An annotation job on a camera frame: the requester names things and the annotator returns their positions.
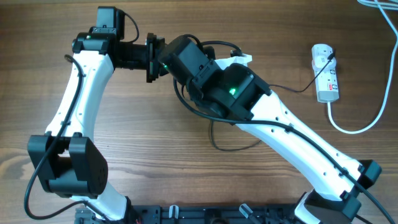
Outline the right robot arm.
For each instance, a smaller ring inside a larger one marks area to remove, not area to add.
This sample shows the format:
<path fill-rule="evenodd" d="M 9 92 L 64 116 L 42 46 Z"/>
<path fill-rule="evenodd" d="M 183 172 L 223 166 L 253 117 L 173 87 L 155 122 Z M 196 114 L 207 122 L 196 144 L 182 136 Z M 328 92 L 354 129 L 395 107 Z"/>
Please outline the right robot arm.
<path fill-rule="evenodd" d="M 229 123 L 257 137 L 291 163 L 312 185 L 294 210 L 303 223 L 351 223 L 381 167 L 353 159 L 327 143 L 283 104 L 250 68 L 215 60 L 201 43 L 181 35 L 160 51 L 159 62 L 187 87 L 185 107 L 211 121 Z"/>

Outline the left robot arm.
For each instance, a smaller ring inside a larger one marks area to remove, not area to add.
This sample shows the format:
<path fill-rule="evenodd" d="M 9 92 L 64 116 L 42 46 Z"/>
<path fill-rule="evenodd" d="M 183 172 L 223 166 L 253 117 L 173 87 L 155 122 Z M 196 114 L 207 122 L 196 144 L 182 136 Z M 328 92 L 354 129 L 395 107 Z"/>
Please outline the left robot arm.
<path fill-rule="evenodd" d="M 95 121 L 105 87 L 115 69 L 143 70 L 147 82 L 166 74 L 158 57 L 163 38 L 148 34 L 145 44 L 124 40 L 128 15 L 100 6 L 96 24 L 72 43 L 70 79 L 53 120 L 42 135 L 30 137 L 32 180 L 47 193 L 83 204 L 100 223 L 140 223 L 128 197 L 108 182 L 108 164 L 94 144 Z"/>

